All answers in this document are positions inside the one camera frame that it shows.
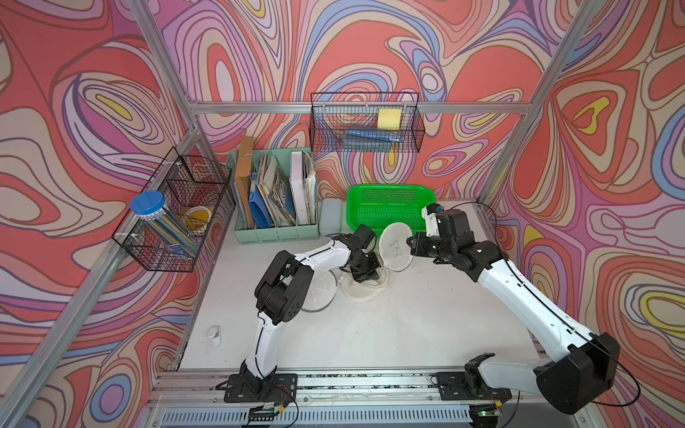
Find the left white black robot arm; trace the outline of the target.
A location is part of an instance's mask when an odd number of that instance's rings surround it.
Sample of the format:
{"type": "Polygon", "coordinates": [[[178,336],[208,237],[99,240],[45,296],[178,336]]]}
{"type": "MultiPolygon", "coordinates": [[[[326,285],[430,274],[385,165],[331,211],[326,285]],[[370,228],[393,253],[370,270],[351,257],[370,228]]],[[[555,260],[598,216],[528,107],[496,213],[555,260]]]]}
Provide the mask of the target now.
{"type": "Polygon", "coordinates": [[[376,233],[362,225],[306,253],[276,254],[254,292],[258,327],[252,350],[241,366],[242,376],[260,383],[274,373],[286,324],[303,308],[315,276],[339,269],[359,284],[380,278],[381,265],[371,250],[374,240],[376,233]]]}

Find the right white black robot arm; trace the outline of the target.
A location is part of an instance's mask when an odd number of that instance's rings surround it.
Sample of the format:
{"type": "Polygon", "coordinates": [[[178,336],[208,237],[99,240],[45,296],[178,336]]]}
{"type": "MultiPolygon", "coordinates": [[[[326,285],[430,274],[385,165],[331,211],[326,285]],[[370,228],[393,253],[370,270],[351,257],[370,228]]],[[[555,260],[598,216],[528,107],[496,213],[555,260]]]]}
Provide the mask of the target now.
{"type": "Polygon", "coordinates": [[[426,229],[408,238],[416,257],[450,265],[503,302],[545,351],[538,360],[503,360],[483,353],[465,365],[466,389],[474,397],[514,389],[544,397],[574,415],[609,391],[620,346],[573,319],[524,277],[499,244],[476,241],[467,214],[432,203],[421,212],[426,229]]]}

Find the green plastic basket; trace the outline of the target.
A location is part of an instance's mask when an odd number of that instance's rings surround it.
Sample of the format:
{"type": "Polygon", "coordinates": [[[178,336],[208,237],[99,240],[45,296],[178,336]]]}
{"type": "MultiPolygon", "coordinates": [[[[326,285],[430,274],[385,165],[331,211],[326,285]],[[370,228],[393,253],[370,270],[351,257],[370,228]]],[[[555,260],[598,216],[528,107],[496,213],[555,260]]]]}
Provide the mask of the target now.
{"type": "Polygon", "coordinates": [[[347,194],[346,221],[351,229],[367,226],[377,236],[397,222],[425,232],[422,210],[433,203],[435,194],[422,185],[355,185],[347,194]]]}

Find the white book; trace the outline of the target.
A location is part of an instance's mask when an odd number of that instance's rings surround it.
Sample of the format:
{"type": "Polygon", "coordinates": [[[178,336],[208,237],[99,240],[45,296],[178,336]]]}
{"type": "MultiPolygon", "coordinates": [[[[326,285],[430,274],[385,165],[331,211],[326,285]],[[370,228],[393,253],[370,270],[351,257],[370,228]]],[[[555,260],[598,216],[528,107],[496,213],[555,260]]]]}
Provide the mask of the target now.
{"type": "Polygon", "coordinates": [[[310,215],[303,152],[292,152],[290,161],[290,185],[294,201],[296,224],[298,226],[307,226],[310,224],[310,215]]]}

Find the blue folder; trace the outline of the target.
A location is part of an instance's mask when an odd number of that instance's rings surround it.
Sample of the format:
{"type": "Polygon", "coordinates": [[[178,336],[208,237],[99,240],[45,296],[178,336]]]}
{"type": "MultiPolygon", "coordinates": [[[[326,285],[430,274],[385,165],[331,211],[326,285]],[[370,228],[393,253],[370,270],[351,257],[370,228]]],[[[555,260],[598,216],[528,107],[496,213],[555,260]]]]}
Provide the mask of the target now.
{"type": "Polygon", "coordinates": [[[251,183],[248,199],[250,212],[256,228],[272,228],[273,220],[258,185],[251,183]]]}

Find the mint green file organizer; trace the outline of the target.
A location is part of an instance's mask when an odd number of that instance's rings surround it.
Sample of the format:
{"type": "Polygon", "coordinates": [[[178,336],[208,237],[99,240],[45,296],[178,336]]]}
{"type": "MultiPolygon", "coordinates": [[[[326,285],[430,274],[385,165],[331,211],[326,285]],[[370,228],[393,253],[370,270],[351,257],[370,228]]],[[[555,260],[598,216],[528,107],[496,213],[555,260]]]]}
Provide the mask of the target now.
{"type": "MultiPolygon", "coordinates": [[[[236,160],[237,153],[230,156],[228,166],[235,169],[236,160]]],[[[239,244],[271,244],[319,238],[318,178],[314,171],[313,157],[309,148],[253,149],[251,183],[258,185],[273,220],[273,227],[256,228],[254,224],[253,229],[245,228],[246,224],[234,173],[231,185],[237,197],[238,208],[234,234],[239,244]],[[290,185],[290,157],[292,152],[303,152],[310,215],[310,224],[307,226],[298,226],[296,224],[294,201],[290,185]]]]}

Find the blue pen pouch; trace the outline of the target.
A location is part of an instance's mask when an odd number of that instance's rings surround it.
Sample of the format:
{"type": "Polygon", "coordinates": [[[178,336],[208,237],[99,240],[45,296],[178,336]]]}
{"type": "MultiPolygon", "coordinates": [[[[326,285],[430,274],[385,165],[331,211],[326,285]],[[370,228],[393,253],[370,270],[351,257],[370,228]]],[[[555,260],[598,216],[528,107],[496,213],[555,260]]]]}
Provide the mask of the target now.
{"type": "Polygon", "coordinates": [[[398,131],[378,128],[348,128],[346,134],[351,137],[371,139],[390,144],[402,144],[404,137],[398,131]]]}

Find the yellow sticky note pad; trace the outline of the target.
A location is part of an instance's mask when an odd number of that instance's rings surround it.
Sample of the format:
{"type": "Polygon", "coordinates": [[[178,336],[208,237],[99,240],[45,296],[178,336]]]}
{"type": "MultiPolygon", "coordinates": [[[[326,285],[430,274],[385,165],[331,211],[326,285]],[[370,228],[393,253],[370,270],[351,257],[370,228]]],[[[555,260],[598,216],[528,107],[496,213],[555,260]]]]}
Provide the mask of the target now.
{"type": "Polygon", "coordinates": [[[397,131],[401,129],[402,110],[400,108],[383,108],[377,113],[378,129],[397,131]]]}

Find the brown cardboard folder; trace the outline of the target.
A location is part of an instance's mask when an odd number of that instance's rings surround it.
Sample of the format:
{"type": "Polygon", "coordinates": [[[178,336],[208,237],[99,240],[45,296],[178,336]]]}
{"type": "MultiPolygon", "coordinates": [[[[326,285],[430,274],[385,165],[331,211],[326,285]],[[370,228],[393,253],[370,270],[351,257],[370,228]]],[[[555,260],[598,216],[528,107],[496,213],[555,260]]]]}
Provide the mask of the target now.
{"type": "Polygon", "coordinates": [[[243,137],[238,146],[237,160],[235,161],[235,183],[237,184],[237,192],[243,209],[246,229],[254,228],[254,220],[249,207],[253,144],[254,140],[252,137],[243,137]]]}

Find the small white clip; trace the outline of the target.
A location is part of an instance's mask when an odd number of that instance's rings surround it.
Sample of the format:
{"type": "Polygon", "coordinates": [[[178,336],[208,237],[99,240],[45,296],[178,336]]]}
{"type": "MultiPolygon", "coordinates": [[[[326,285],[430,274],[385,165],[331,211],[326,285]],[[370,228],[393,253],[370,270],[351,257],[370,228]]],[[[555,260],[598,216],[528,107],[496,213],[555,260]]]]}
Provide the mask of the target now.
{"type": "Polygon", "coordinates": [[[211,326],[207,336],[213,347],[217,348],[221,345],[221,329],[219,326],[211,326]]]}

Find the yellow tape roll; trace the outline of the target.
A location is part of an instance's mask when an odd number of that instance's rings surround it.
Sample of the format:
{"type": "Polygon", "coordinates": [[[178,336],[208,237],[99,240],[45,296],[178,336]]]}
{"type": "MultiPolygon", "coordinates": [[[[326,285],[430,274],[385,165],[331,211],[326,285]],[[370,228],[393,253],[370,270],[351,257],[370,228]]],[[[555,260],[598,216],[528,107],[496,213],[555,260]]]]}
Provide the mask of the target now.
{"type": "Polygon", "coordinates": [[[182,212],[182,221],[191,235],[202,235],[212,219],[212,209],[205,206],[196,206],[182,212]]]}

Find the green circuit board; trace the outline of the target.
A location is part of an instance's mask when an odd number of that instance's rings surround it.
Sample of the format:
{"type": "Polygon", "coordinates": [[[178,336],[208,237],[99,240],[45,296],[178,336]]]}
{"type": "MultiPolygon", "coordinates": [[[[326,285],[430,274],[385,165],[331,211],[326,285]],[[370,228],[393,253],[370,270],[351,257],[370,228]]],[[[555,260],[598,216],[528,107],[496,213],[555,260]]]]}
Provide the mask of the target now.
{"type": "Polygon", "coordinates": [[[257,406],[250,408],[244,427],[251,426],[252,424],[256,424],[257,426],[260,424],[266,424],[269,426],[279,415],[283,413],[283,411],[284,408],[282,406],[257,406]]]}

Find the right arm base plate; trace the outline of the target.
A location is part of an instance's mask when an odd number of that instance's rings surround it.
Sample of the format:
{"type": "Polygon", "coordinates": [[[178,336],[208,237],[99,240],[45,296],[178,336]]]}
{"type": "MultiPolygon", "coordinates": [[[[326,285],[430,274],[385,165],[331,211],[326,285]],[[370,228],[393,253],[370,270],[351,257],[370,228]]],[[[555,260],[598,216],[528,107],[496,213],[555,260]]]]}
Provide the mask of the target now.
{"type": "Polygon", "coordinates": [[[469,381],[463,371],[438,372],[431,376],[442,401],[506,402],[512,399],[508,389],[492,389],[481,381],[469,381]]]}

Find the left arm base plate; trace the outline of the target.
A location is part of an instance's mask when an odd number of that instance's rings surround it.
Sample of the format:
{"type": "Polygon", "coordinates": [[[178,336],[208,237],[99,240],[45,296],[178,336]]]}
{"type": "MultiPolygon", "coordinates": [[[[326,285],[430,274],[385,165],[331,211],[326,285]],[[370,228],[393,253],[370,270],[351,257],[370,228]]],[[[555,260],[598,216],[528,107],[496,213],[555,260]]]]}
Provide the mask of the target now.
{"type": "Polygon", "coordinates": [[[289,403],[296,398],[297,374],[269,374],[265,379],[250,372],[232,374],[215,389],[224,392],[223,401],[233,403],[289,403]]]}

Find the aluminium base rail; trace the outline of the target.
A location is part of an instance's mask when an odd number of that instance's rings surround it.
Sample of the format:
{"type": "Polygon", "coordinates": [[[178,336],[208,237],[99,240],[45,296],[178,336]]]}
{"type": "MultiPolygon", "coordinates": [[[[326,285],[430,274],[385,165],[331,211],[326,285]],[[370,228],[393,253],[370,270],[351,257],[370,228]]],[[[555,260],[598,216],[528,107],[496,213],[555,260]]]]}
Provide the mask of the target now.
{"type": "MultiPolygon", "coordinates": [[[[513,391],[512,399],[442,401],[431,376],[437,367],[304,370],[296,398],[269,426],[247,427],[601,427],[594,407],[562,414],[539,396],[513,391]]],[[[162,374],[137,427],[244,427],[250,408],[265,403],[223,401],[215,387],[228,371],[162,374]]]]}

